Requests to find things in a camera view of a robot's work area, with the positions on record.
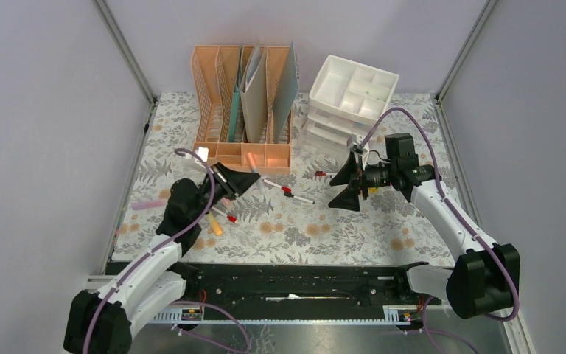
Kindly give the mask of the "yellow highlighter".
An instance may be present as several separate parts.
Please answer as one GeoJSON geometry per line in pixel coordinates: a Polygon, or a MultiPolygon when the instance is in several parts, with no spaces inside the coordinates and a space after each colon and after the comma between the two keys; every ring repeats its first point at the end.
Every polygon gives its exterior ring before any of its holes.
{"type": "Polygon", "coordinates": [[[215,236],[219,237],[223,234],[223,229],[221,228],[220,224],[217,222],[217,219],[212,214],[206,215],[207,221],[209,223],[210,229],[214,233],[215,236]]]}

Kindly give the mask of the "white plastic drawer unit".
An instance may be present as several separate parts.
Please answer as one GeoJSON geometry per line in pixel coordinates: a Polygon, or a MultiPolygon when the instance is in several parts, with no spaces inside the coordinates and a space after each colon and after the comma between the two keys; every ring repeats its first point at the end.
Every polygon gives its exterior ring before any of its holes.
{"type": "Polygon", "coordinates": [[[387,110],[399,75],[328,55],[309,92],[298,146],[345,159],[353,138],[362,140],[387,110]]]}

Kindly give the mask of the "teal folder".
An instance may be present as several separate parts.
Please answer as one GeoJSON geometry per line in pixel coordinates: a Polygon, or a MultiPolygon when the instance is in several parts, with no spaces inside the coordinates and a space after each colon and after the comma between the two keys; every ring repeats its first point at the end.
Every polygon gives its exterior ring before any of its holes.
{"type": "Polygon", "coordinates": [[[231,113],[229,117],[227,142],[234,142],[237,118],[239,116],[240,83],[242,80],[242,52],[243,52],[243,46],[240,46],[239,54],[238,54],[238,62],[237,62],[237,71],[234,82],[234,90],[231,96],[231,113]]]}

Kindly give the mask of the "light blue folder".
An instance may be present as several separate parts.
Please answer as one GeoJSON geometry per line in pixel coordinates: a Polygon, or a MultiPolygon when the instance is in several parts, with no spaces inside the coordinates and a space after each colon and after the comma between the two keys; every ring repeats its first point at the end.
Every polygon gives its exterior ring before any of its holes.
{"type": "Polygon", "coordinates": [[[279,75],[276,95],[273,99],[273,143],[279,143],[287,118],[298,93],[298,64],[295,46],[291,42],[282,73],[279,75]]]}

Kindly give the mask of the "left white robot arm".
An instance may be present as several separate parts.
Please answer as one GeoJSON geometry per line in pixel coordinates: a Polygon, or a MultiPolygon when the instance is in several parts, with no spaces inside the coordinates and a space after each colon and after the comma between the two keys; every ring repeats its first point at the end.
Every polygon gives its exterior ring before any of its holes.
{"type": "Polygon", "coordinates": [[[175,181],[163,219],[140,255],[97,290],[82,290],[73,298],[64,350],[127,353],[142,328],[171,302],[195,300],[197,271],[180,260],[202,232],[200,220],[221,199],[240,197],[260,178],[216,163],[206,168],[200,184],[175,181]]]}

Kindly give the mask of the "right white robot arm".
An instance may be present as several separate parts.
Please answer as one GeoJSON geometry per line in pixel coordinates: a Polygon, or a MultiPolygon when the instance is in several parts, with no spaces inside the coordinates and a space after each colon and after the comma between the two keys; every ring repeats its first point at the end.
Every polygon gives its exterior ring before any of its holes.
{"type": "Polygon", "coordinates": [[[475,225],[449,196],[434,167],[419,163],[410,134],[387,136],[387,157],[376,164],[367,162],[370,151],[361,142],[358,135],[348,138],[349,156],[330,181],[345,188],[329,207],[358,212],[369,189],[393,187],[431,223],[455,259],[451,269],[425,262],[400,267],[393,284],[396,299],[410,304],[424,294],[448,302],[462,319],[488,316],[500,321],[498,311],[504,309],[511,310],[504,319],[513,319],[520,306],[516,248],[497,243],[475,225]]]}

